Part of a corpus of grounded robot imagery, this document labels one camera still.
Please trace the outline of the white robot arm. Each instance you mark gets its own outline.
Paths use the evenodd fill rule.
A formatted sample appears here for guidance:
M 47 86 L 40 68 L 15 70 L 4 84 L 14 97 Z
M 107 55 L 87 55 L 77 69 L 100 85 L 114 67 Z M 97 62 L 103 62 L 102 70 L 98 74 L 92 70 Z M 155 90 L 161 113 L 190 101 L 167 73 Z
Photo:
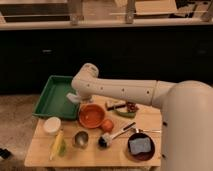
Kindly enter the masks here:
M 213 171 L 213 87 L 200 81 L 101 79 L 84 64 L 71 86 L 80 99 L 93 95 L 158 108 L 162 114 L 161 171 Z

